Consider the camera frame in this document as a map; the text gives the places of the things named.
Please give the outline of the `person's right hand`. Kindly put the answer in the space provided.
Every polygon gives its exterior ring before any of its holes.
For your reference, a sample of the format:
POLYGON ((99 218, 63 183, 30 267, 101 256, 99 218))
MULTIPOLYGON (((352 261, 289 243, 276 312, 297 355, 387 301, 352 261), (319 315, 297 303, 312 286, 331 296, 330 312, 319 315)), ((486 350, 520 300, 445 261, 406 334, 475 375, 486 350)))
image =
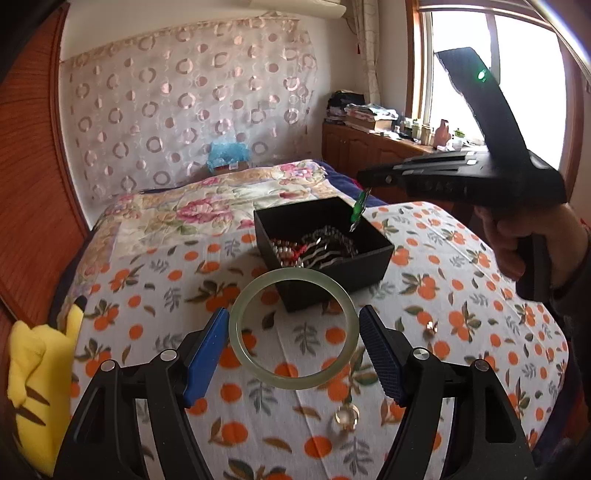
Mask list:
POLYGON ((568 204, 548 208, 520 208, 494 214, 475 209, 483 221, 501 273, 519 280, 526 264, 518 254, 518 241, 533 234, 545 238, 551 261, 551 286, 562 287, 590 259, 590 235, 568 204))

